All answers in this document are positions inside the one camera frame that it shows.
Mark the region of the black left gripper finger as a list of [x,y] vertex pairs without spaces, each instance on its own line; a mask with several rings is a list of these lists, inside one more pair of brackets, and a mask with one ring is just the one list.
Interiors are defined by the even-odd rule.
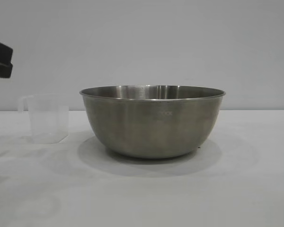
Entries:
[[12,63],[0,63],[0,78],[10,78],[12,74]]
[[11,63],[13,49],[0,43],[0,63]]

